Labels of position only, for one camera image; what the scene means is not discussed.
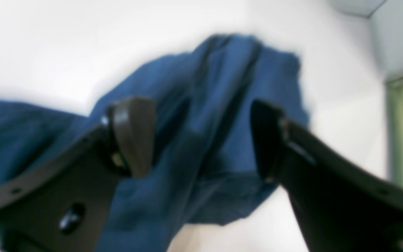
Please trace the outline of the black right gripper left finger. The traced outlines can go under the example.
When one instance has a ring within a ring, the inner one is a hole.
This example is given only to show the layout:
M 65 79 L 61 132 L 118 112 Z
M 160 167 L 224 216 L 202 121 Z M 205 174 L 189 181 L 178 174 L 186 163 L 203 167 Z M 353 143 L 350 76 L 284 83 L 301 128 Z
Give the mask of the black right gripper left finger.
M 150 173 L 156 105 L 130 97 L 55 158 L 0 185 L 0 252 L 92 252 L 122 179 Z

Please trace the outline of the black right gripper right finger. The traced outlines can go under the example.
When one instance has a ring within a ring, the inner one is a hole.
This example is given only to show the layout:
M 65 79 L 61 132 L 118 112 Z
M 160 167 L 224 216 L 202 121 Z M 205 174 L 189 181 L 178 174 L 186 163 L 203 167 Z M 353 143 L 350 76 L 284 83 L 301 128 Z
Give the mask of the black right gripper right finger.
M 282 186 L 311 252 L 403 252 L 403 189 L 377 178 L 256 99 L 250 110 L 259 174 Z

